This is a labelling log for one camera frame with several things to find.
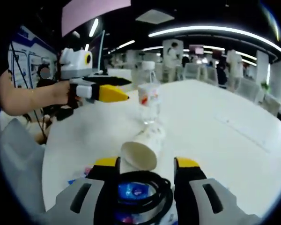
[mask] white table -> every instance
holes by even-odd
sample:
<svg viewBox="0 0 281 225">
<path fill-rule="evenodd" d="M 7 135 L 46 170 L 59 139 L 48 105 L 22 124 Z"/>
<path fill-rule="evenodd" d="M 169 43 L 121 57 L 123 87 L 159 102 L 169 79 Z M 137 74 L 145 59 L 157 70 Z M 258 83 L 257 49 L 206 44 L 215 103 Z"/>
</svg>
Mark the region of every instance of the white table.
<svg viewBox="0 0 281 225">
<path fill-rule="evenodd" d="M 96 102 L 53 124 L 43 163 L 46 209 L 75 171 L 98 158 L 120 155 L 142 127 L 137 92 L 126 102 Z M 161 87 L 167 138 L 156 172 L 173 183 L 173 158 L 197 161 L 236 195 L 246 213 L 263 216 L 281 192 L 281 122 L 229 91 L 186 80 Z M 121 171 L 130 168 L 124 160 Z"/>
</svg>

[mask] office chair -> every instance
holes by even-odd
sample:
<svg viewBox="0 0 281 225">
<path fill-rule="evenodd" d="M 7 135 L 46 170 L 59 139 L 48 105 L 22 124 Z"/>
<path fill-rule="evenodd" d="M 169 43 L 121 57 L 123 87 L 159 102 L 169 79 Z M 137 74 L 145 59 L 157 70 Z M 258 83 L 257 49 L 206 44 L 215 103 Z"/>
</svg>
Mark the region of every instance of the office chair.
<svg viewBox="0 0 281 225">
<path fill-rule="evenodd" d="M 10 188 L 32 218 L 45 212 L 43 159 L 44 148 L 13 119 L 0 135 L 0 165 Z"/>
</svg>

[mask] poster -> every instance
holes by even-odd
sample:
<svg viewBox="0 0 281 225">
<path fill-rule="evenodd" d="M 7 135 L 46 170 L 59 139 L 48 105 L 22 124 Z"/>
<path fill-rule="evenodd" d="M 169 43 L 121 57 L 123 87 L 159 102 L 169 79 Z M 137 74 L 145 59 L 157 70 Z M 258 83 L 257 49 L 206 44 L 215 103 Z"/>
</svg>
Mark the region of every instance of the poster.
<svg viewBox="0 0 281 225">
<path fill-rule="evenodd" d="M 18 59 L 18 63 L 20 65 L 22 74 L 24 79 L 27 83 L 28 88 L 31 88 L 31 80 L 29 78 L 29 71 L 28 71 L 28 59 L 25 52 L 15 51 L 15 56 L 13 57 L 12 63 L 12 73 L 13 73 L 13 82 L 15 87 L 18 88 L 27 88 L 25 81 L 22 77 L 21 71 L 19 70 L 18 64 L 16 62 L 16 58 Z"/>
</svg>

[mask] person's arm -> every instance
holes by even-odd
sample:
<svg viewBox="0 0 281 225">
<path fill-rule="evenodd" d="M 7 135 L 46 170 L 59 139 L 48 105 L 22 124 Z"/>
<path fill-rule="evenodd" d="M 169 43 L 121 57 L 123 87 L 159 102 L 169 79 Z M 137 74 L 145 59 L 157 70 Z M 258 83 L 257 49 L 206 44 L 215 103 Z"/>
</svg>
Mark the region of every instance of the person's arm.
<svg viewBox="0 0 281 225">
<path fill-rule="evenodd" d="M 48 105 L 66 104 L 70 84 L 68 81 L 32 89 L 15 88 L 6 70 L 0 76 L 0 106 L 9 115 L 17 116 Z"/>
</svg>

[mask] paper cup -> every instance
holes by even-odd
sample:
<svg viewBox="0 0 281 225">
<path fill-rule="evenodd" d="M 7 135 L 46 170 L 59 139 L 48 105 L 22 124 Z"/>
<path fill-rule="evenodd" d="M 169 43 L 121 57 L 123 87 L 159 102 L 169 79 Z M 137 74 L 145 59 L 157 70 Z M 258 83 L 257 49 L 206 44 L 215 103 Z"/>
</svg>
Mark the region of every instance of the paper cup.
<svg viewBox="0 0 281 225">
<path fill-rule="evenodd" d="M 122 145 L 122 155 L 139 170 L 154 170 L 163 147 L 165 131 L 160 123 L 148 125 L 131 141 Z"/>
</svg>

